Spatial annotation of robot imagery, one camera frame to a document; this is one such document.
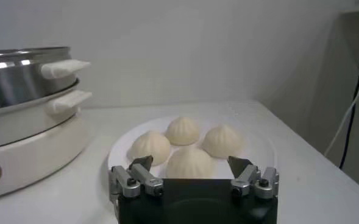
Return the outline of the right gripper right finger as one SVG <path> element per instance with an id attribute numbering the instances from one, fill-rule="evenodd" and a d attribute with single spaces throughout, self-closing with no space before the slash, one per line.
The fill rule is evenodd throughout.
<path id="1" fill-rule="evenodd" d="M 279 173 L 274 167 L 261 170 L 248 159 L 229 156 L 227 162 L 234 179 L 230 181 L 231 193 L 241 198 L 253 193 L 261 200 L 271 200 L 279 194 Z"/>

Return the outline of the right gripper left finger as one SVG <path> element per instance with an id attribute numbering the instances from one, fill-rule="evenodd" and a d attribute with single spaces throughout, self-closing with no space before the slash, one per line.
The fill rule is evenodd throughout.
<path id="1" fill-rule="evenodd" d="M 142 186 L 146 194 L 161 197 L 164 194 L 163 180 L 149 172 L 153 161 L 153 156 L 149 155 L 134 159 L 128 169 L 113 166 L 109 175 L 110 201 L 117 201 L 120 196 L 136 198 L 141 195 Z"/>

